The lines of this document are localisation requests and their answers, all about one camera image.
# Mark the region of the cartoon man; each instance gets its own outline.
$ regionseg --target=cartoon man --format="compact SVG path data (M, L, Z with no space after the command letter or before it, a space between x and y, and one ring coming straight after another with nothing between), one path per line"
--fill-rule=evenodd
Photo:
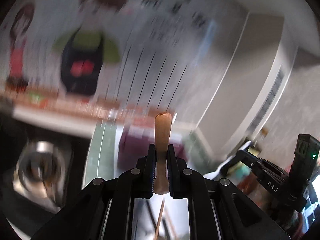
M99 17L102 13L104 19L113 17L126 2L80 0L79 13L84 17L81 26L61 36L53 45L53 51L61 53L61 81L67 92L94 95L102 65L113 67L120 62L118 47L101 31Z
M10 74L6 85L24 90L28 80L23 77L23 51L27 41L27 30L32 22L35 6L27 3L17 13L10 29Z

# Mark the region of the metal screw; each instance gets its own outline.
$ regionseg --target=metal screw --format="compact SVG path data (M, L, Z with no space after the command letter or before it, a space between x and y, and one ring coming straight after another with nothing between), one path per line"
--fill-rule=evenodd
M134 169L131 170L131 173L132 173L133 175L138 175L138 174L140 173L140 170L137 169L137 168L134 168Z
M228 186L230 184L230 181L228 179L220 179L220 183L223 186Z
M100 184L102 184L102 182L103 182L103 179L101 179L101 178L95 178L93 180L94 185L100 185Z
M191 174L192 174L192 170L190 170L190 169L184 169L184 170L182 171L182 173L183 173L184 175L191 175Z

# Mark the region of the ceiling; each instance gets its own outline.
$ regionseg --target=ceiling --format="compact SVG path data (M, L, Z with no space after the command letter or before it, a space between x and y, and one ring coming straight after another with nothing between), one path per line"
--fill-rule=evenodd
M317 19L305 0L237 0L251 13L284 16L298 46L320 56Z

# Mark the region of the black apron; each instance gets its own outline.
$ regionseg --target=black apron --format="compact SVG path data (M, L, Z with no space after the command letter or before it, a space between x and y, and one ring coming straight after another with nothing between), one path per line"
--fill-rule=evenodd
M69 39L63 49L61 57L61 81L65 85L67 92L92 96L97 90L98 77L103 64L103 37L95 51L85 51L72 47L77 30ZM90 61L94 64L92 73L75 77L71 73L74 62Z

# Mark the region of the air vent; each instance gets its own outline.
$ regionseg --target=air vent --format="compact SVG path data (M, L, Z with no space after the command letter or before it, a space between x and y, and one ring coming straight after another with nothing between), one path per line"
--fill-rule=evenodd
M284 74L283 72L280 70L276 80L271 88L271 91L266 99L266 101L264 102L263 106L261 107L260 111L258 112L258 114L256 115L256 117L254 118L254 120L252 121L251 125L249 126L249 132L253 132L257 126L260 124L261 120L263 119L263 117L265 116L266 112L268 111L273 99L275 98L279 87L282 83Z

